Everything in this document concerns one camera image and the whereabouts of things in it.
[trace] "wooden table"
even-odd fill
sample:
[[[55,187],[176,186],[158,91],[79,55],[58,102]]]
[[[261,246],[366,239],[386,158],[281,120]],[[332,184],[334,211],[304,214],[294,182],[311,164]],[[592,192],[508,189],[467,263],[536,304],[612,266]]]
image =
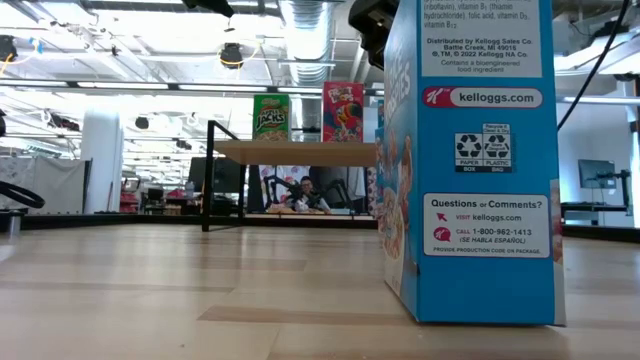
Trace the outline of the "wooden table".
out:
[[[241,165],[375,166],[375,144],[216,141],[215,150]]]

